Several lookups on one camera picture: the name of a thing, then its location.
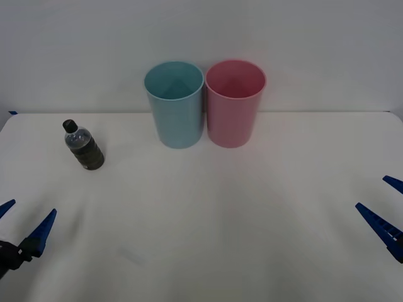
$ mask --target bottle cap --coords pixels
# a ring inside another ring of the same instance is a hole
[[[74,133],[77,131],[78,126],[73,120],[65,120],[63,122],[63,128],[67,133]]]

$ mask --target table surface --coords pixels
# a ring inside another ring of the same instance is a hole
[[[90,130],[84,170],[62,122]],[[0,237],[58,210],[40,259],[0,301],[388,301],[403,266],[355,209],[403,229],[403,124],[390,113],[261,113],[250,142],[165,147],[152,115],[16,115],[0,133]]]

